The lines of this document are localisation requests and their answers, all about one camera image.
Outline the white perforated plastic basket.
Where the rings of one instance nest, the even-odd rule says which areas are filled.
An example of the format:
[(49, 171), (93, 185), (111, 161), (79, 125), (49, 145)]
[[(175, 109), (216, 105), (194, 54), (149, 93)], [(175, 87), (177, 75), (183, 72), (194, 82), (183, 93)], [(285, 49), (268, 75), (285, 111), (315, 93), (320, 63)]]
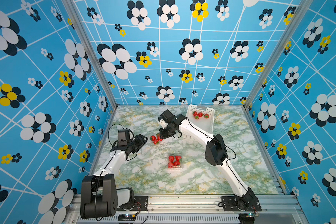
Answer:
[[(194, 118), (194, 111), (197, 111), (198, 114), (203, 114), (199, 119)], [(206, 119), (204, 114), (209, 114), (209, 118)], [(205, 131), (210, 137), (213, 137), (213, 126), (214, 126), (214, 117), (215, 110), (210, 107), (204, 107), (199, 105), (189, 105), (187, 113), (185, 115), (192, 125), (197, 126), (202, 131)]]

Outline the clear plastic clamshell container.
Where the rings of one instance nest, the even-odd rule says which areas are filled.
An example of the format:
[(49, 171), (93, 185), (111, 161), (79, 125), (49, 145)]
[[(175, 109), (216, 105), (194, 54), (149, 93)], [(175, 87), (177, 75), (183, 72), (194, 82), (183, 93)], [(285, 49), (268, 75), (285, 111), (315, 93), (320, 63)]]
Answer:
[(180, 169), (183, 167), (182, 157), (180, 155), (169, 155), (168, 156), (168, 168), (169, 169)]

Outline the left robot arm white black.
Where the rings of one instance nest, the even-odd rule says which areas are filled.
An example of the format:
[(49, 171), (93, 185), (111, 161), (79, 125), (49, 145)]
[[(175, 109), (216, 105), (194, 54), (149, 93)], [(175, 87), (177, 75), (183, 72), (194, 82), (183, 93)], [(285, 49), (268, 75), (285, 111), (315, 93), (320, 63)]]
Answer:
[(118, 131), (118, 139), (112, 144), (110, 155), (102, 167), (82, 181), (80, 216), (82, 219), (112, 217), (118, 208), (130, 210), (135, 206), (132, 188), (116, 188), (115, 176), (128, 161), (130, 154), (137, 153), (148, 141), (141, 134), (131, 137), (130, 129)]

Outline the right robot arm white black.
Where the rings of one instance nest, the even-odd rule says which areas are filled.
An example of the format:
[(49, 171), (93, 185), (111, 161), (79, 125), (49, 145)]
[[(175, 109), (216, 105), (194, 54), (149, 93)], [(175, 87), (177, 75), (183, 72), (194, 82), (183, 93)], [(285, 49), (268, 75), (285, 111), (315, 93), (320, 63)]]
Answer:
[(245, 184), (239, 174), (231, 164), (231, 159), (227, 154), (227, 146), (220, 134), (210, 134), (196, 125), (182, 114), (175, 116), (170, 110), (164, 111), (158, 121), (161, 125), (159, 129), (160, 137), (167, 139), (173, 137), (177, 132), (187, 134), (195, 141), (205, 147), (205, 159), (212, 165), (217, 166), (229, 183), (236, 201), (236, 207), (242, 211), (258, 209), (259, 202), (253, 190)]

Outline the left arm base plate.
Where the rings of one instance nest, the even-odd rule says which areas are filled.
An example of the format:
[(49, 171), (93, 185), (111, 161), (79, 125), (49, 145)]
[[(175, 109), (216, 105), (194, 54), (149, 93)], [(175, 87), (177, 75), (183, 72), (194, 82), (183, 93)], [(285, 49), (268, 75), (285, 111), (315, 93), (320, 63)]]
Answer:
[(148, 196), (135, 196), (133, 204), (122, 205), (117, 211), (147, 211)]

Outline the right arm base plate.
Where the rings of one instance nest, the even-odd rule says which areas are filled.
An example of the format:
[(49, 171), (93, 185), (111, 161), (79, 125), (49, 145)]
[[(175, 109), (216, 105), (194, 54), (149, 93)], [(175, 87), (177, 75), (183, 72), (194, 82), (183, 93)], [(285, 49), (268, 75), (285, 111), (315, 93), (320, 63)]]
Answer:
[(261, 204), (256, 196), (248, 196), (247, 198), (239, 198), (235, 196), (223, 196), (218, 203), (224, 211), (243, 211), (243, 212), (261, 212)]

